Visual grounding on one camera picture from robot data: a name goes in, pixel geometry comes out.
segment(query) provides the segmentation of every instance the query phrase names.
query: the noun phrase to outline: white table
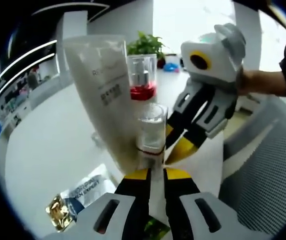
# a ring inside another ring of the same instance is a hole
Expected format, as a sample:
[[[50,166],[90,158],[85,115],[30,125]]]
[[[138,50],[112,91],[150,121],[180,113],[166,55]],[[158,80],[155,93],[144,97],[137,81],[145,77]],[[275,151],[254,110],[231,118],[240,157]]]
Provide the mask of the white table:
[[[158,72],[158,102],[172,107],[188,74]],[[104,163],[122,179],[110,155],[95,146],[94,128],[74,85],[35,108],[10,136],[5,180],[9,200],[27,228],[37,237],[55,231],[45,207],[53,197]],[[218,195],[223,163],[223,134],[208,139],[199,151],[174,167],[187,170],[201,191]],[[150,214],[167,222],[163,182],[152,183]]]

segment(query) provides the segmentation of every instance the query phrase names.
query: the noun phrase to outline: potted plant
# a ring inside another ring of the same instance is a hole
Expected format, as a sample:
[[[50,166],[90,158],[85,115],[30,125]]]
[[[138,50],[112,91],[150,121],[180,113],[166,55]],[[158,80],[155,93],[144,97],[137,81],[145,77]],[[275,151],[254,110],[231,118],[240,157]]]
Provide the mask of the potted plant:
[[[138,39],[127,45],[128,55],[146,55],[156,54],[157,56],[157,67],[163,68],[165,65],[164,53],[162,47],[164,44],[160,41],[162,39],[159,36],[153,36],[151,34],[145,34],[138,31]]]

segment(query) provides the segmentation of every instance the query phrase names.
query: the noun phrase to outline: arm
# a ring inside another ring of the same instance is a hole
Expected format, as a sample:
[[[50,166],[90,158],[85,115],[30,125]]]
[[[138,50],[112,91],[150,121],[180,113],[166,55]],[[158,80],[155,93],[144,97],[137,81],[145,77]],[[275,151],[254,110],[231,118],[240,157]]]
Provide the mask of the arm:
[[[286,97],[286,81],[281,71],[244,71],[238,83],[238,92],[240,95],[254,92]]]

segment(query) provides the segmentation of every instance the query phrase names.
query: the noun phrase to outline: white tube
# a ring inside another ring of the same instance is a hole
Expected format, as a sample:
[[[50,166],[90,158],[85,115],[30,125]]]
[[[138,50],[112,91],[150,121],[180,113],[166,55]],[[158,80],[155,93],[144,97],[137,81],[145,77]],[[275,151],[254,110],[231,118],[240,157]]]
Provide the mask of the white tube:
[[[79,36],[64,40],[63,46],[76,89],[97,133],[120,170],[125,174],[134,171],[138,166],[137,122],[124,39],[114,35]]]

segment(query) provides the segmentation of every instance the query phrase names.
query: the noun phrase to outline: red liquid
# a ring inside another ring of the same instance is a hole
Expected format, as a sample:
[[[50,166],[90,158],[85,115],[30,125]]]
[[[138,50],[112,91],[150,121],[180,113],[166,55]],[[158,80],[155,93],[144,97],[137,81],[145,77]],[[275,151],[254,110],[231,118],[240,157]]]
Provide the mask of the red liquid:
[[[131,98],[137,101],[146,101],[156,95],[156,83],[150,82],[148,85],[132,86]]]

